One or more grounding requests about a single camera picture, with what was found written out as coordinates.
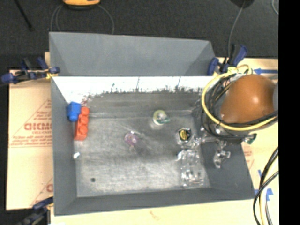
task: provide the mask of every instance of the black carpet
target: black carpet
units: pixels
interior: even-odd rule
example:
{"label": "black carpet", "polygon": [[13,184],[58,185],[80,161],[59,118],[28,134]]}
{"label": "black carpet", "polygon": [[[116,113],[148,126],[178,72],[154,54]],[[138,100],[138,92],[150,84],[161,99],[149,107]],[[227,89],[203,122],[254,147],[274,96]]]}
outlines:
{"label": "black carpet", "polygon": [[[50,30],[108,34],[113,29],[109,16],[98,7],[86,11],[62,7],[55,19],[53,12],[61,0],[19,2],[34,31],[29,31],[14,0],[0,0],[0,75],[9,68],[19,68],[24,57],[34,62],[43,55],[49,48]],[[209,40],[218,57],[228,55],[231,42],[245,45],[248,57],[278,58],[279,0],[102,0],[101,6],[114,20],[114,34]],[[0,87],[0,100],[0,224],[6,225],[14,224],[30,211],[4,211],[6,86]]]}

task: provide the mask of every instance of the gray bin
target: gray bin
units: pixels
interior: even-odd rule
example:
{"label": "gray bin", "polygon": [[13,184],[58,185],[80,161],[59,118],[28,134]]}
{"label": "gray bin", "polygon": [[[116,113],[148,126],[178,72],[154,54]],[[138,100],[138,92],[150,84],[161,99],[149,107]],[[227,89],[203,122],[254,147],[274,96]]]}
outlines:
{"label": "gray bin", "polygon": [[[164,168],[165,172],[168,172],[167,169],[170,169],[170,166],[162,161],[169,161],[172,156],[175,159],[180,150],[176,145],[173,146],[175,141],[172,141],[170,131],[187,125],[195,131],[196,135],[201,135],[199,131],[201,124],[198,118],[192,112],[187,111],[193,109],[194,102],[199,98],[203,87],[203,84],[192,84],[194,79],[203,83],[209,81],[209,77],[205,75],[208,64],[214,57],[210,42],[51,32],[50,55],[51,65],[61,68],[59,79],[52,80],[55,215],[254,197],[251,177],[240,144],[226,146],[225,149],[231,152],[232,157],[222,164],[221,169],[215,168],[212,161],[216,145],[206,143],[201,147],[201,162],[205,178],[205,183],[201,187],[186,189],[173,183],[172,186],[161,187],[161,189],[154,184],[153,187],[140,190],[138,187],[120,190],[120,181],[117,183],[119,186],[117,188],[116,183],[108,179],[107,173],[110,167],[114,168],[114,174],[120,177],[120,173],[126,174],[126,170],[122,170],[120,166],[127,165],[126,167],[132,169],[134,161],[139,162],[144,169],[149,169],[151,160],[152,163],[157,163]],[[100,88],[98,94],[90,94],[90,96],[85,96],[84,92],[78,91],[91,83],[91,78],[95,79],[95,76],[99,80],[104,79],[103,77],[111,79],[111,90]],[[153,81],[157,82],[159,79],[160,82],[157,83],[156,90],[132,86],[132,90],[120,91],[111,82],[114,77],[122,80],[120,76],[131,77],[137,81],[143,79],[142,77],[145,77],[145,80],[153,77]],[[169,82],[166,82],[164,86],[164,79],[168,81],[170,77],[177,79],[179,86]],[[73,91],[68,88],[72,84],[70,78],[72,81],[74,79],[78,81],[78,84],[73,83]],[[68,103],[72,98],[76,98],[74,94],[82,94],[87,98],[87,105],[91,109],[89,137],[81,144],[74,142],[74,124],[68,121],[66,115]],[[173,114],[171,117],[173,123],[161,130],[152,130],[148,133],[147,121],[151,119],[153,111],[158,108],[170,111]],[[135,154],[129,160],[126,157],[130,156],[129,151],[124,148],[124,144],[120,145],[126,130],[123,129],[124,126],[120,128],[118,125],[124,121],[128,125],[128,130],[132,129],[144,134],[143,141],[153,141],[157,138],[169,149],[160,147],[151,149],[155,143],[147,142],[145,150],[140,154]],[[105,126],[106,130],[98,129],[101,126]],[[97,142],[104,146],[116,144],[115,149],[118,152],[103,149]],[[78,149],[81,149],[80,152],[84,156],[81,160],[74,160],[72,155]],[[106,152],[109,152],[109,156],[103,155]],[[98,162],[103,160],[107,162],[107,168],[103,165],[104,163]],[[131,184],[134,184],[132,179],[138,175],[131,175],[128,175],[128,179],[130,178]],[[165,176],[164,172],[156,176],[160,185],[164,185],[161,182],[164,179],[163,176]],[[104,178],[108,189],[101,191],[100,186],[95,189],[95,184]]]}

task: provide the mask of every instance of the black wire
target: black wire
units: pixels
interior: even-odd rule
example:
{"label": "black wire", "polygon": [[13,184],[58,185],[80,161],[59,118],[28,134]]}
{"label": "black wire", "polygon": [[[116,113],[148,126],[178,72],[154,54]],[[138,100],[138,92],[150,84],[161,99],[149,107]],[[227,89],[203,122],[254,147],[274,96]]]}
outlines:
{"label": "black wire", "polygon": [[270,158],[269,158],[266,166],[263,169],[263,172],[262,172],[262,175],[261,175],[261,179],[260,179],[260,182],[259,182],[259,188],[261,188],[261,186],[263,185],[263,181],[264,181],[264,179],[265,179],[265,177],[266,177],[266,175],[267,175],[267,173],[269,171],[269,168],[271,167],[271,165],[273,164],[273,162],[275,161],[275,159],[278,157],[278,155],[279,155],[279,147],[277,147],[273,151],[273,153],[270,156]]}
{"label": "black wire", "polygon": [[271,177],[269,177],[268,180],[266,180],[266,182],[263,183],[263,185],[261,186],[261,188],[259,188],[257,194],[254,197],[254,201],[253,201],[253,214],[254,214],[254,218],[255,218],[255,221],[256,221],[257,225],[261,225],[261,223],[257,219],[256,211],[255,211],[255,205],[256,205],[257,199],[259,198],[259,196],[261,195],[261,193],[263,192],[263,190],[278,176],[278,174],[279,174],[279,171],[275,172]]}
{"label": "black wire", "polygon": [[[55,20],[55,25],[56,25],[57,30],[61,31],[61,29],[59,27],[59,24],[58,24],[58,15],[59,15],[62,7],[63,7],[63,4],[58,5],[55,8],[54,12],[52,13],[51,20],[50,20],[50,31],[53,31],[53,21],[54,20]],[[103,6],[98,4],[97,7],[102,9],[108,15],[108,17],[110,18],[110,20],[112,22],[112,32],[111,32],[111,34],[114,34],[115,25],[114,25],[113,17],[111,16],[111,14]]]}
{"label": "black wire", "polygon": [[[262,175],[261,175],[261,179],[260,179],[260,182],[259,182],[259,188],[261,188],[263,186],[263,181],[271,167],[271,165],[273,164],[273,162],[275,161],[275,159],[278,157],[279,155],[279,147],[277,147],[272,155],[270,156],[266,166],[264,167],[263,169],[263,172],[262,172]],[[266,217],[267,217],[267,220],[268,220],[268,224],[269,225],[272,225],[272,220],[271,220],[271,217],[270,217],[270,213],[269,213],[269,208],[268,208],[268,203],[266,202],[266,207],[265,207],[265,212],[266,212]]]}
{"label": "black wire", "polygon": [[272,219],[271,219],[271,216],[270,216],[270,213],[269,213],[268,202],[266,202],[265,210],[266,210],[266,217],[267,217],[268,224],[273,225]]}

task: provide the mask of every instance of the brown sphere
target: brown sphere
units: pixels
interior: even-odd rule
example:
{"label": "brown sphere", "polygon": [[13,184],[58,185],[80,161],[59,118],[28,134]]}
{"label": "brown sphere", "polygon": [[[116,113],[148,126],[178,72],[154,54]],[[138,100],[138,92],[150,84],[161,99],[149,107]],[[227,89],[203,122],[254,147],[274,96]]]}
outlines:
{"label": "brown sphere", "polygon": [[227,123],[245,123],[274,111],[274,82],[262,75],[246,75],[231,85],[226,92],[220,113]]}

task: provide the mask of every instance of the blue clamp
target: blue clamp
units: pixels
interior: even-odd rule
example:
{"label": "blue clamp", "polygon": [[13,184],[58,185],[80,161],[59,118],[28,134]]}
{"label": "blue clamp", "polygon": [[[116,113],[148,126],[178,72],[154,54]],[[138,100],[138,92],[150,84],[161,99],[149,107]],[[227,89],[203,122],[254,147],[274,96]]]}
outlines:
{"label": "blue clamp", "polygon": [[29,60],[27,58],[24,58],[21,62],[21,70],[13,73],[6,73],[1,76],[1,81],[3,83],[19,83],[29,80],[36,80],[39,78],[45,78],[48,75],[54,75],[58,74],[60,72],[59,67],[48,67],[45,60],[41,57],[37,58],[37,63],[40,66],[41,71],[33,72],[31,70],[34,70],[34,67],[31,65]]}
{"label": "blue clamp", "polygon": [[50,216],[50,211],[47,209],[47,205],[51,203],[53,203],[53,197],[49,197],[33,205],[32,208],[34,212],[24,218],[22,221],[18,222],[16,225],[36,225],[42,219]]}
{"label": "blue clamp", "polygon": [[71,102],[67,106],[67,118],[71,122],[76,122],[78,120],[78,116],[81,113],[81,104],[76,102]]}
{"label": "blue clamp", "polygon": [[232,53],[226,63],[220,63],[219,59],[213,58],[210,61],[207,76],[212,76],[217,67],[219,67],[220,73],[226,73],[229,67],[237,67],[238,63],[242,61],[248,53],[248,49],[244,45],[240,45],[240,49],[236,54],[236,45],[232,45]]}

